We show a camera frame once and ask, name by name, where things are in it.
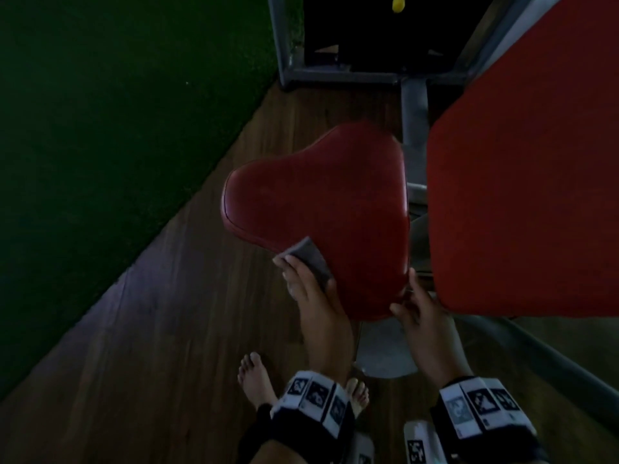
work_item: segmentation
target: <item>green turf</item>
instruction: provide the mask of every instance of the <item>green turf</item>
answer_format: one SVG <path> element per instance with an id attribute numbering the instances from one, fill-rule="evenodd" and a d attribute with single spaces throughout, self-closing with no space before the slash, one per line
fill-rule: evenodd
<path id="1" fill-rule="evenodd" d="M 0 0 L 0 53 L 1 398 L 201 186 L 277 64 L 266 0 Z"/>

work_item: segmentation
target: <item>black pants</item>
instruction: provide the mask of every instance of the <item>black pants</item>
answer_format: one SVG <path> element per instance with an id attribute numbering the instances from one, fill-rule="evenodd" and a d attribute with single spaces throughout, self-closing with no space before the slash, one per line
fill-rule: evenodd
<path id="1" fill-rule="evenodd" d="M 238 444 L 236 464 L 250 464 L 260 447 L 270 437 L 270 404 L 262 404 L 256 412 L 256 421 L 245 432 Z"/>

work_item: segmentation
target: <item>forearm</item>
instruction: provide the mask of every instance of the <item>forearm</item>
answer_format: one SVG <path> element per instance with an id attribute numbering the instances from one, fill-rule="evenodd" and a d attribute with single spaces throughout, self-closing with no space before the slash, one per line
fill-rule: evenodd
<path id="1" fill-rule="evenodd" d="M 251 464 L 307 464 L 305 459 L 275 440 L 262 445 Z"/>

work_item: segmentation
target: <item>hand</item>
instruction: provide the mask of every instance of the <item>hand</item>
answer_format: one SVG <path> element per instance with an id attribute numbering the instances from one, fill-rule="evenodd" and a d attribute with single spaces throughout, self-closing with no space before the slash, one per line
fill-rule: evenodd
<path id="1" fill-rule="evenodd" d="M 473 376 L 453 318 L 423 289 L 412 268 L 408 279 L 416 306 L 391 304 L 389 308 L 404 327 L 419 369 L 439 389 L 461 376 Z"/>
<path id="2" fill-rule="evenodd" d="M 307 266 L 293 256 L 273 259 L 283 270 L 288 292 L 299 305 L 301 332 L 312 371 L 345 386 L 350 373 L 355 343 L 350 320 L 337 296 L 336 281 L 323 293 Z"/>

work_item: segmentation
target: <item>red cushion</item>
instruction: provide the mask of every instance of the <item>red cushion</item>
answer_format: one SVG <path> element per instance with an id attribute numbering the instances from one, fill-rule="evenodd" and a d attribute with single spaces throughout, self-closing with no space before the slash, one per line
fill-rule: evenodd
<path id="1" fill-rule="evenodd" d="M 406 285 L 404 157 L 368 122 L 339 125 L 299 153 L 233 171 L 221 216 L 236 236 L 276 253 L 311 237 L 352 319 L 389 316 Z"/>
<path id="2" fill-rule="evenodd" d="M 619 314 L 619 0 L 561 0 L 431 130 L 437 292 L 488 315 Z"/>

